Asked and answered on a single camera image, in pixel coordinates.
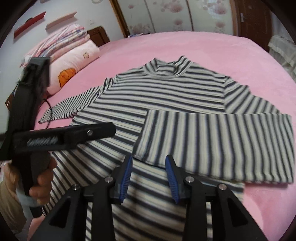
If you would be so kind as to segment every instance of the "bed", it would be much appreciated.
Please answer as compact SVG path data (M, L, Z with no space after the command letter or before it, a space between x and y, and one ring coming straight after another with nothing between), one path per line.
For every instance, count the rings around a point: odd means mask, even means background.
M100 47L100 57L78 72L54 96L53 106L66 99L99 86L106 77L139 67L153 58L173 61L185 55L201 66L231 76L249 85L252 94L274 104L282 113L292 116L296 130L296 84L282 66L266 51L249 39L205 32L169 32L143 35L109 42ZM38 120L48 109L39 109L35 129L47 123ZM71 119L55 120L49 128L67 126ZM256 220L269 241L278 241L296 215L296 184L246 184L244 206ZM40 222L31 225L31 234Z

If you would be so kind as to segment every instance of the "stack of bedding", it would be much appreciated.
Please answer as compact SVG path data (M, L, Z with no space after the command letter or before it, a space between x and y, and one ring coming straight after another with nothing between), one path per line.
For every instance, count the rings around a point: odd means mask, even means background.
M58 92L75 74L100 56L84 27L74 23L57 30L38 43L23 58L20 67L33 57L50 57L48 95Z

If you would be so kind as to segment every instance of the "pink flower print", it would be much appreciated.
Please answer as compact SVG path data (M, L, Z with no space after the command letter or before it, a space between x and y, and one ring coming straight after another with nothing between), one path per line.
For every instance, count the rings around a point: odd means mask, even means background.
M170 11L174 13L181 12L182 10L183 10L183 6L179 3L172 5L170 8Z
M183 20L182 19L176 19L175 21L174 21L174 24L175 25L181 25L183 23Z
M225 23L219 21L219 22L216 22L216 26L217 26L218 28L224 28L224 27L225 27Z
M214 8L214 13L220 14L220 15L226 14L227 9L224 6L222 6L221 4L217 4Z

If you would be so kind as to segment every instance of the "silver bolt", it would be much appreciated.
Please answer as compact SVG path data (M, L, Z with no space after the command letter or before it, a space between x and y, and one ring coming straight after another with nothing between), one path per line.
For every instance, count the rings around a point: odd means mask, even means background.
M105 180L105 182L110 183L110 182L113 181L113 177L108 176L108 177L106 177L104 180Z
M87 135L90 137L90 136L92 136L93 133L94 133L94 132L93 132L92 130L89 130L89 131L87 132Z
M222 190L222 191L225 190L225 189L227 188L227 186L226 186L225 184L223 184L223 183L219 184L218 187L219 187L219 189Z
M79 184L73 184L73 185L72 185L72 189L73 189L74 191L77 191L77 190L80 189L80 185L79 185Z
M189 183L194 182L194 178L191 177L191 176L187 176L187 177L185 178L185 180L186 180L187 182L189 182Z

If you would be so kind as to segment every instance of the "hand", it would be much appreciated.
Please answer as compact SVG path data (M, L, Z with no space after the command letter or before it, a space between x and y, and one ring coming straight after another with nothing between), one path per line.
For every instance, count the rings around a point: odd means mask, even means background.
M38 176L38 185L31 187L29 194L31 197L37 200L39 205L45 205L50 200L50 191L52 189L51 181L53 180L53 169L57 167L55 159L51 159L48 169ZM18 181L19 172L11 164L4 165L4 178L8 191L12 197L19 202L15 193Z

